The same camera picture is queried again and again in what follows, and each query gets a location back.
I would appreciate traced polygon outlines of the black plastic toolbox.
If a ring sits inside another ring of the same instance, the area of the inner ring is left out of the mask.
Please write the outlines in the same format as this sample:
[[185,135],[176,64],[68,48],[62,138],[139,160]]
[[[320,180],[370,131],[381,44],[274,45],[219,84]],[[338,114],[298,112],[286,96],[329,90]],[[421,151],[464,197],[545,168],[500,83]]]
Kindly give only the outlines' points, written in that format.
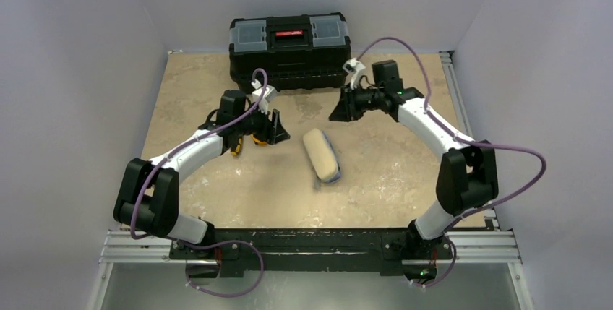
[[229,28],[229,74],[251,93],[261,68],[278,91],[339,88],[351,57],[346,18],[340,12],[234,19]]

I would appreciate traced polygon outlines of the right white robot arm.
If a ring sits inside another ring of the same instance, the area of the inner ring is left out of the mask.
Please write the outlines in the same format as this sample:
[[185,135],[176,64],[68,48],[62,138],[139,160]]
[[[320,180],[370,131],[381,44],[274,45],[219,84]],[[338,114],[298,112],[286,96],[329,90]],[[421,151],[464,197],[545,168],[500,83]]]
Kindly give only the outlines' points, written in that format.
[[367,88],[360,85],[366,69],[360,61],[349,59],[343,68],[351,75],[351,81],[341,87],[330,121],[350,122],[367,111],[382,111],[413,132],[440,160],[436,200],[409,225],[415,239],[435,240],[454,219],[497,198],[494,150],[474,145],[473,139],[426,104],[419,90],[404,87],[395,61],[373,64],[374,85]]

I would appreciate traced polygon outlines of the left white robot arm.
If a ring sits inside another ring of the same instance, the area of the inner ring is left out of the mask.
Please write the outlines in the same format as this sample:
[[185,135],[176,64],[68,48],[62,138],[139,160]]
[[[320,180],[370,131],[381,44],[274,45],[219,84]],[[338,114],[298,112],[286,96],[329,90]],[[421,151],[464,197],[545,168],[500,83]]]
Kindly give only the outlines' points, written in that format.
[[288,140],[279,111],[268,109],[276,95],[274,87],[256,89],[250,96],[226,90],[218,108],[209,112],[188,140],[150,160],[130,160],[114,205],[114,220],[128,225],[134,239],[156,236],[195,246],[213,245],[213,224],[180,212],[179,187],[206,162],[226,152],[239,155],[245,136],[261,145]]

